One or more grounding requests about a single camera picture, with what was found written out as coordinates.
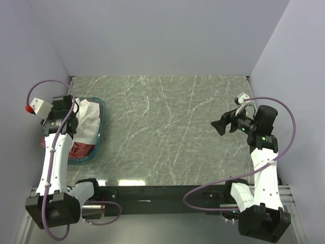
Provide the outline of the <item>white Coca-Cola t-shirt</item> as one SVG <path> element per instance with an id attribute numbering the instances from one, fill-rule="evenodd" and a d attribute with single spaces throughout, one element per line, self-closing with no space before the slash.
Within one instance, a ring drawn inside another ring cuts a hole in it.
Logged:
<path id="1" fill-rule="evenodd" d="M 96 102 L 90 102 L 87 99 L 80 100 L 76 98 L 74 112 L 78 119 L 76 134 L 74 135 L 75 143 L 83 143 L 87 145 L 95 145 L 100 128 L 100 106 Z"/>

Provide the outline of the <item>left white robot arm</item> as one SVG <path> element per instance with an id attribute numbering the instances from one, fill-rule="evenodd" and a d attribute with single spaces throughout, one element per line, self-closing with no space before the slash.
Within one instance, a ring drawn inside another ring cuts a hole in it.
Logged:
<path id="1" fill-rule="evenodd" d="M 37 115 L 43 122 L 45 158 L 43 172 L 34 197 L 26 199 L 25 208 L 40 229 L 77 223 L 81 208 L 87 201 L 96 204 L 101 191 L 95 178 L 76 182 L 67 189 L 67 166 L 78 120 L 71 109 L 71 95 L 54 97 L 51 103 L 34 98 L 26 111 Z"/>

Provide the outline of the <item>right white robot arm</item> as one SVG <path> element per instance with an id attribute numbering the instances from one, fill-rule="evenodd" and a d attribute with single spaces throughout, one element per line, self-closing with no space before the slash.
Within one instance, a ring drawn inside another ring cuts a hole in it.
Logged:
<path id="1" fill-rule="evenodd" d="M 277 160 L 278 142 L 272 135 L 273 123 L 278 111 L 267 105 L 260 105 L 254 118 L 246 110 L 232 110 L 211 122 L 219 135 L 224 135 L 226 126 L 230 132 L 237 130 L 247 135 L 250 157 L 256 173 L 254 189 L 243 179 L 230 180 L 223 190 L 223 198 L 239 207 L 238 229 L 248 236 L 270 243 L 277 243 L 291 224 L 291 216 L 284 211 L 280 199 Z"/>

